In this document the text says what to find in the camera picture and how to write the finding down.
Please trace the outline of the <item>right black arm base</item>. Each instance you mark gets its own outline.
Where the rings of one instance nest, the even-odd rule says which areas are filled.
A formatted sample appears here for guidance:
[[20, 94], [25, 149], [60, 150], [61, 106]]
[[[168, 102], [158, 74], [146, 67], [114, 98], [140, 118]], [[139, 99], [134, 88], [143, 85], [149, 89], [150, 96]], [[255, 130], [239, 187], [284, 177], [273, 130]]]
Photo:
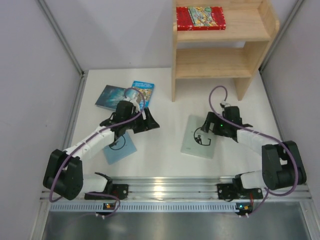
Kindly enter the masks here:
[[219, 183], [216, 187], [218, 199], [227, 202], [233, 200], [262, 200], [264, 198], [260, 188], [237, 188], [232, 183]]

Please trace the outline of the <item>pale green Great Gatsby book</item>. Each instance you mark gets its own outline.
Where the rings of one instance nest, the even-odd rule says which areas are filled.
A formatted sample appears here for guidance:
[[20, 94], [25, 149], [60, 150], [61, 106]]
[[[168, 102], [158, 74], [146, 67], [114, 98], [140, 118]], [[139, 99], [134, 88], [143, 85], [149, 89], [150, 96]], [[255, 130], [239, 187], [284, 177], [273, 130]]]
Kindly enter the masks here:
[[201, 127], [205, 119], [200, 116], [190, 115], [181, 146], [181, 152], [195, 157], [212, 159], [217, 142], [217, 136], [211, 130], [204, 132]]

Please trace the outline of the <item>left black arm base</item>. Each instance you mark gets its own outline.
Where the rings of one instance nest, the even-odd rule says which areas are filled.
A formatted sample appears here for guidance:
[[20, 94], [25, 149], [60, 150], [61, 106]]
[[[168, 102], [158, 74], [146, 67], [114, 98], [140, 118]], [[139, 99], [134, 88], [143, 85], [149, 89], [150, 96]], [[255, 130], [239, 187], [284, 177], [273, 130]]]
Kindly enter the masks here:
[[[119, 200], [124, 200], [127, 198], [129, 193], [129, 185], [128, 184], [117, 184], [112, 183], [108, 184], [102, 194], [111, 195], [117, 197]], [[86, 193], [84, 195], [85, 200], [114, 200], [112, 197], [107, 196], [97, 196], [97, 195], [90, 195]]]

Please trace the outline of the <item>red illustrated book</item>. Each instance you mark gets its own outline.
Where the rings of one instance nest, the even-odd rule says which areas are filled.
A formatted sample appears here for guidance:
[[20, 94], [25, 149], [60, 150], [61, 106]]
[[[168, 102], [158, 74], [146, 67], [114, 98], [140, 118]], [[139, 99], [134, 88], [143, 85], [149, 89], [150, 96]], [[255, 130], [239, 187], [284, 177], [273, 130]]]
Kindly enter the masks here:
[[220, 6], [176, 7], [178, 31], [218, 31], [226, 29], [223, 8]]

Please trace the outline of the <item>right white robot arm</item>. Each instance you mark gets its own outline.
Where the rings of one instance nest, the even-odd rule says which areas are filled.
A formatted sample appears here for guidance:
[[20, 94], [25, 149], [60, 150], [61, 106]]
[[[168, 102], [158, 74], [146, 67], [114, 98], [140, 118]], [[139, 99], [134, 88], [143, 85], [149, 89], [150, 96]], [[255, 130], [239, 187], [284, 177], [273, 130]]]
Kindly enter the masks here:
[[261, 157], [260, 170], [240, 173], [233, 178], [232, 183], [239, 191], [289, 188], [292, 193], [307, 181], [298, 145], [292, 140], [280, 141], [243, 123], [237, 106], [223, 107], [222, 114], [208, 112], [200, 129], [204, 133], [230, 138]]

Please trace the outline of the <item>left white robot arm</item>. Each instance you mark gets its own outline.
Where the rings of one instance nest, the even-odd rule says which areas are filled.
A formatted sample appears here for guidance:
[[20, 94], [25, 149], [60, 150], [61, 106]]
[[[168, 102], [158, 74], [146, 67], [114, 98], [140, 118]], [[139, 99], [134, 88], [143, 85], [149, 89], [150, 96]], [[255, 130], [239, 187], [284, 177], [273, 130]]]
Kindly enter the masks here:
[[61, 198], [73, 200], [80, 194], [110, 194], [112, 179], [95, 172], [84, 174], [84, 162], [92, 159], [106, 146], [112, 146], [126, 131], [135, 134], [158, 129], [150, 110], [140, 110], [131, 101], [122, 100], [115, 112], [102, 121], [85, 139], [64, 150], [55, 149], [49, 157], [43, 178], [43, 186]]

